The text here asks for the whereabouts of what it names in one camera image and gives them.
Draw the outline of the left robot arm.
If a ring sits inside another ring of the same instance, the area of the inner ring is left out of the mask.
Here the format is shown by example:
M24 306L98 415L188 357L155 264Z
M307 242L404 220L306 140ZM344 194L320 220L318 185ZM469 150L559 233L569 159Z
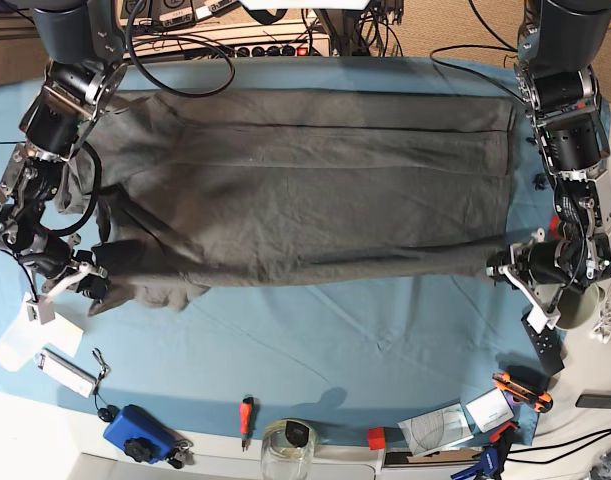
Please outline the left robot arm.
M562 230L543 230L489 259L486 273L520 290L538 333L561 318L562 294L611 278L610 148L592 62L611 22L611 1L527 1L514 67Z

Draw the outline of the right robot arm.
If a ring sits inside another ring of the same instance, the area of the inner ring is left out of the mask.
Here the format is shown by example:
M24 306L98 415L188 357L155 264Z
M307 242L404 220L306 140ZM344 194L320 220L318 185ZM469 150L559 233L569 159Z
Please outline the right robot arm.
M63 290L94 301L106 295L107 271L91 251L74 247L94 214L102 164L87 138L124 78L125 36L113 1L23 1L49 56L44 81L24 114L17 143L0 180L0 251L26 275L37 273L49 291L30 292L30 316ZM92 162L92 186L82 217L69 227L41 223L61 188L66 164L79 153Z

